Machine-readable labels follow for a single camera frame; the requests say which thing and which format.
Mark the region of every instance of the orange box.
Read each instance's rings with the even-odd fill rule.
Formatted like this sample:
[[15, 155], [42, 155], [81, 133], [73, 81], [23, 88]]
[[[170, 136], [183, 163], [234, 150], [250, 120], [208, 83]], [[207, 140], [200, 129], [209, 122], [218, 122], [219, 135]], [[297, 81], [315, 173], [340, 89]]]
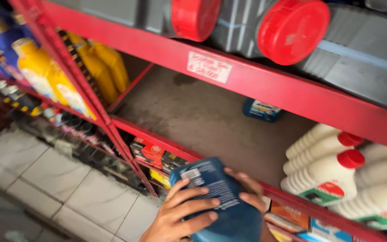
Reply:
[[272, 201], [271, 213], [281, 218], [284, 218], [287, 221], [292, 222], [293, 224], [298, 225], [305, 230], [308, 229], [309, 216], [296, 209], [293, 209], [292, 207], [280, 204], [276, 201]]
[[165, 151], [161, 147], [155, 146], [140, 137], [135, 137], [129, 147], [134, 153], [135, 158], [150, 163], [156, 168], [162, 169], [161, 158]]

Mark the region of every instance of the handwritten label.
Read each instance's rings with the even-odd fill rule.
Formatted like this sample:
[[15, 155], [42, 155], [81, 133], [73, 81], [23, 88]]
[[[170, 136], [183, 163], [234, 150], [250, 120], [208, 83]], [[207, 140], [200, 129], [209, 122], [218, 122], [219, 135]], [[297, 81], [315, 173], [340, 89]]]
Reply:
[[212, 80], [226, 83], [231, 73], [232, 65], [213, 58], [200, 55], [193, 51], [189, 52], [187, 70]]

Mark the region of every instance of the white plastic jug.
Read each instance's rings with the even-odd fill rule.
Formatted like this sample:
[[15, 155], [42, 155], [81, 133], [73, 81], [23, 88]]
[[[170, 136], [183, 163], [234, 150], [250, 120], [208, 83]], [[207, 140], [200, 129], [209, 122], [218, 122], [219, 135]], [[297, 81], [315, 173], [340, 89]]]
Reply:
[[295, 143], [293, 143], [293, 145], [289, 146], [289, 148], [286, 150], [286, 157], [288, 159], [292, 159], [296, 157], [299, 153], [301, 153], [303, 150], [319, 141], [320, 139], [323, 139], [333, 134], [338, 134], [340, 132], [341, 130], [338, 130], [329, 125], [320, 123], [316, 124]]
[[387, 183], [362, 190], [355, 199], [328, 209], [375, 229], [387, 229]]
[[387, 160], [361, 167], [355, 173], [355, 181], [359, 189], [386, 183]]
[[327, 156], [290, 174], [280, 183], [282, 190], [326, 207], [357, 195], [355, 169], [365, 163], [354, 149]]
[[289, 175], [319, 158], [353, 149], [362, 142], [363, 138], [346, 132], [326, 137], [287, 161], [283, 165], [283, 171]]
[[371, 144], [361, 149], [360, 152], [364, 155], [367, 164], [387, 160], [387, 146], [384, 145]]

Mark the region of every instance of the red box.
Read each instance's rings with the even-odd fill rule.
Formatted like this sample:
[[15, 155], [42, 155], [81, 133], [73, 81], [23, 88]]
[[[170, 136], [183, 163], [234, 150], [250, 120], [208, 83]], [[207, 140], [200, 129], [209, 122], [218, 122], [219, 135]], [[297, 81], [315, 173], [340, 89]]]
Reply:
[[161, 147], [153, 145], [140, 137], [135, 137], [129, 147], [134, 153], [135, 158], [162, 169], [161, 158], [165, 151]]

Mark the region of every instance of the shelf upright post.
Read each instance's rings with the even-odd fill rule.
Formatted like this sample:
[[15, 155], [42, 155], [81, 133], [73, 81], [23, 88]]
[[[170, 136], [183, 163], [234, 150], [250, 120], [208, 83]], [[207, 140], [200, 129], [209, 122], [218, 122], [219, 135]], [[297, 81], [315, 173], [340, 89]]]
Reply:
[[92, 113], [97, 118], [97, 124], [102, 128], [116, 147], [116, 150], [130, 164], [131, 168], [141, 178], [149, 192], [156, 195], [152, 185], [140, 172], [129, 151], [129, 147], [121, 139], [116, 127], [111, 122], [110, 117], [105, 111], [103, 105], [92, 90], [91, 86], [84, 77], [77, 63], [72, 59], [67, 47], [56, 31], [56, 25], [46, 16], [45, 9], [41, 6], [40, 0], [9, 0], [14, 9], [22, 14], [28, 23], [28, 27], [34, 33], [34, 36], [40, 41], [42, 47], [59, 64], [61, 69], [70, 79], [72, 85], [76, 88], [85, 103], [89, 106]]

